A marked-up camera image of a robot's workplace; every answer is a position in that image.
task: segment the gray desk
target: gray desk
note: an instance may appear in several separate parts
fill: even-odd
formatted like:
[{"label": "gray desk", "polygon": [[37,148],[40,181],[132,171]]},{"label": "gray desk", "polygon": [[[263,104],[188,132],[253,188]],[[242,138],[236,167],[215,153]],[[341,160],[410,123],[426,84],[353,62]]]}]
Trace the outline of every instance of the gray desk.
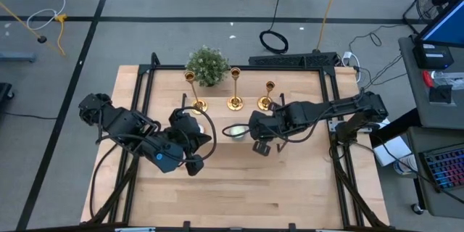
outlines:
[{"label": "gray desk", "polygon": [[[411,127],[407,130],[407,139],[418,163],[418,172],[426,177],[418,154],[431,149],[464,142],[464,132],[461,130],[443,130],[435,128]],[[449,218],[464,218],[464,204],[452,199],[443,193],[435,192],[435,189],[422,179],[419,183],[419,205],[427,209],[431,215]],[[450,193],[464,199],[464,188],[451,190]]]},{"label": "gray desk", "polygon": [[[464,130],[464,90],[452,92],[454,104],[431,104],[428,101],[428,87],[426,87],[422,79],[423,70],[419,69],[415,62],[413,40],[411,38],[400,38],[398,42],[416,108],[399,117],[385,128],[377,130],[375,135],[379,136],[382,141],[388,141],[406,132],[411,126]],[[455,62],[445,72],[464,72],[464,49],[450,48],[450,51]],[[371,141],[373,146],[381,144],[377,138],[371,139]]]}]

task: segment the desk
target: desk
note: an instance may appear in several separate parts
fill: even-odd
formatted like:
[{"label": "desk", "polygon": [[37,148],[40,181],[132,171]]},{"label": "desk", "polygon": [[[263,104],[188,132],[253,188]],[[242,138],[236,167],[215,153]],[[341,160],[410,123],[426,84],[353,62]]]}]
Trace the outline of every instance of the desk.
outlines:
[{"label": "desk", "polygon": [[[423,126],[427,128],[464,129],[464,90],[453,91],[452,99],[455,104],[431,104],[428,101],[428,87],[422,79],[422,69],[419,69],[415,61],[411,38],[400,38],[399,49],[403,56],[407,76],[413,91],[416,108],[407,112],[386,127],[377,130],[376,136],[383,141],[388,141],[404,132],[411,126]],[[455,63],[449,66],[445,72],[464,72],[464,49],[450,48]],[[373,146],[379,145],[378,139],[373,139]]]},{"label": "desk", "polygon": [[[112,93],[115,107],[131,107],[137,72],[138,66],[120,67]],[[336,68],[336,79],[342,98],[358,93],[353,69]],[[268,80],[275,82],[270,95],[275,101],[280,101],[280,93],[285,95],[286,103],[323,101],[318,72],[242,70],[237,89],[238,95],[244,99],[244,108],[238,112],[232,112],[226,106],[227,98],[233,95],[230,77],[215,87],[196,85],[199,97],[208,102],[207,113],[216,126],[216,152],[194,177],[188,176],[184,167],[163,174],[148,160],[141,159],[129,225],[181,227],[183,221],[189,220],[192,227],[207,228],[288,228],[289,223],[296,223],[298,228],[342,228],[325,122],[318,124],[306,142],[288,144],[280,154],[274,145],[275,140],[270,144],[272,149],[268,157],[252,151],[253,140],[249,136],[244,141],[232,142],[221,134],[227,125],[248,122],[252,111],[257,109],[257,98],[265,94]],[[159,120],[163,128],[167,127],[169,115],[181,106],[182,93],[188,97],[186,104],[190,104],[194,96],[183,78],[183,70],[155,70],[148,116]],[[194,116],[206,128],[206,134],[211,134],[206,120],[201,115]],[[300,133],[294,138],[304,135],[306,133]],[[365,134],[360,134],[358,141],[370,145]],[[100,144],[96,163],[112,145],[110,141]],[[205,144],[200,154],[205,155],[210,146]],[[102,206],[114,188],[120,153],[118,147],[100,167],[96,178],[95,210]],[[351,155],[358,191],[379,219],[388,224],[372,153],[353,146]],[[354,225],[352,200],[346,194],[350,221]],[[122,208],[123,204],[119,204],[117,220],[121,220]],[[87,196],[81,220],[88,219]]]},{"label": "desk", "polygon": [[[461,130],[443,130],[433,128],[411,127],[407,130],[407,139],[418,163],[418,172],[426,177],[427,173],[421,164],[419,153],[443,146],[457,144],[464,141]],[[464,218],[463,205],[443,193],[436,193],[432,185],[423,181],[418,182],[419,205],[427,209],[431,215],[449,218]],[[464,189],[450,191],[455,196],[464,199]]]}]

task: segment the potted plant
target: potted plant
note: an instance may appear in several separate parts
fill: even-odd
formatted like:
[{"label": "potted plant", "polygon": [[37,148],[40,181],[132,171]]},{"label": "potted plant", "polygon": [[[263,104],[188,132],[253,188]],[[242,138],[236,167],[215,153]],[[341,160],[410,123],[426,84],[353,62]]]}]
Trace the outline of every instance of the potted plant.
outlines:
[{"label": "potted plant", "polygon": [[203,46],[193,54],[190,53],[186,68],[195,73],[195,79],[200,86],[211,87],[224,80],[229,64],[219,50]]}]

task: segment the wooden tabletop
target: wooden tabletop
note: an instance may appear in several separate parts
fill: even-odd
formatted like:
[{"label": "wooden tabletop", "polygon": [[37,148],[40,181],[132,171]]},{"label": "wooden tabletop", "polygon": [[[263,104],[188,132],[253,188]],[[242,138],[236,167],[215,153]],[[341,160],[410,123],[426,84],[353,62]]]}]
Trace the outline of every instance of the wooden tabletop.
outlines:
[{"label": "wooden tabletop", "polygon": [[[115,107],[130,108],[137,71],[138,66],[120,67],[112,94]],[[183,73],[181,70],[157,70],[154,74],[148,116],[160,121],[163,128],[169,126],[167,119],[172,111],[181,107],[182,93],[188,96],[186,105],[193,101],[193,92]],[[359,92],[352,68],[337,67],[336,79],[341,98]],[[258,110],[258,97],[266,94],[268,80],[275,83],[270,97],[278,103],[280,93],[285,94],[286,103],[323,101],[317,72],[242,71],[237,89],[238,96],[244,100],[244,108],[236,112],[226,106],[227,99],[233,96],[231,77],[214,87],[200,88],[196,84],[196,92],[208,103],[207,114],[216,127],[217,149],[194,177],[187,174],[185,167],[161,173],[148,160],[141,159],[130,225],[181,227],[183,221],[189,220],[192,227],[209,228],[287,228],[289,223],[296,223],[298,228],[343,227],[334,167],[328,156],[330,145],[325,121],[319,122],[307,141],[288,144],[280,154],[275,145],[279,140],[275,139],[270,143],[272,149],[268,157],[252,151],[253,140],[249,135],[241,142],[222,135],[221,130],[227,125],[248,123],[252,111]],[[328,77],[326,82],[331,95]],[[144,87],[138,109],[141,109],[143,97]],[[211,127],[203,116],[194,116],[205,127],[206,134],[211,135]],[[300,133],[292,138],[305,135]],[[365,134],[358,135],[358,142],[370,146]],[[113,144],[111,141],[100,144],[96,163]],[[210,149],[211,143],[205,144],[199,153],[205,155]],[[380,220],[388,224],[372,153],[357,146],[352,146],[351,151],[358,191]],[[96,177],[95,211],[114,188],[120,153],[118,147],[100,167]],[[352,200],[347,191],[346,195],[350,222],[355,225]],[[124,201],[125,192],[120,197],[118,220],[122,217]],[[87,196],[81,220],[88,219]]]}]

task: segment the gold candlestick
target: gold candlestick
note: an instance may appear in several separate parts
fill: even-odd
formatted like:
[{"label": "gold candlestick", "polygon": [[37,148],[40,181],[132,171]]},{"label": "gold candlestick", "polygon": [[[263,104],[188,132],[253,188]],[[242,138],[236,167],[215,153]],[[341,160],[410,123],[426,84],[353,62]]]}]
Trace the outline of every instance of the gold candlestick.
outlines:
[{"label": "gold candlestick", "polygon": [[240,110],[241,108],[244,107],[244,101],[240,98],[237,97],[237,79],[240,76],[240,69],[237,67],[234,67],[231,69],[231,75],[233,78],[233,97],[229,98],[227,100],[227,107],[232,110]]},{"label": "gold candlestick", "polygon": [[[192,106],[197,109],[202,110],[203,112],[206,112],[206,110],[208,109],[208,104],[203,99],[198,99],[198,96],[196,95],[195,86],[194,86],[195,73],[192,71],[187,71],[184,74],[184,77],[186,78],[186,81],[190,83],[192,91],[194,91],[195,101],[192,103]],[[201,112],[197,111],[196,109],[193,109],[192,112],[194,114],[201,114]]]},{"label": "gold candlestick", "polygon": [[273,102],[273,100],[269,97],[269,93],[274,89],[274,87],[276,87],[274,82],[268,81],[266,83],[266,90],[268,91],[268,94],[258,99],[258,107],[261,110],[269,110],[269,104]]}]

